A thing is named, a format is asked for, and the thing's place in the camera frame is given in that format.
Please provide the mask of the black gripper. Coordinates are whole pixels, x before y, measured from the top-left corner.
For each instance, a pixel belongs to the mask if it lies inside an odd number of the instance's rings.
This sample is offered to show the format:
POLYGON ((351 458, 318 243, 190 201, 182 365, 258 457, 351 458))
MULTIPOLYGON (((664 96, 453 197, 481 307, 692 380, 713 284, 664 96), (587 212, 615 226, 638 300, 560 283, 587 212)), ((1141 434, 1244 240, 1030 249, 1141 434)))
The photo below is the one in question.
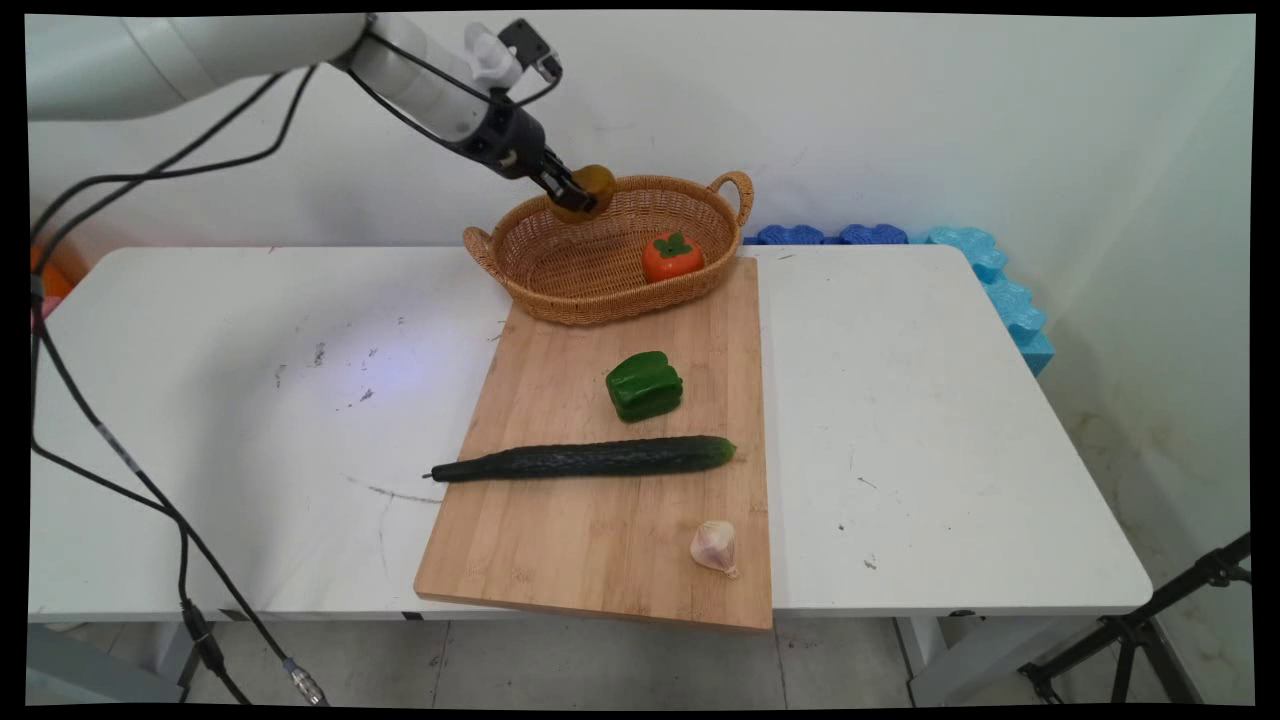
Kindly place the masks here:
POLYGON ((547 143, 541 124, 522 108, 490 105, 479 127, 452 150, 509 181, 530 179, 559 214, 589 214, 602 196, 602 167, 570 170, 547 143))

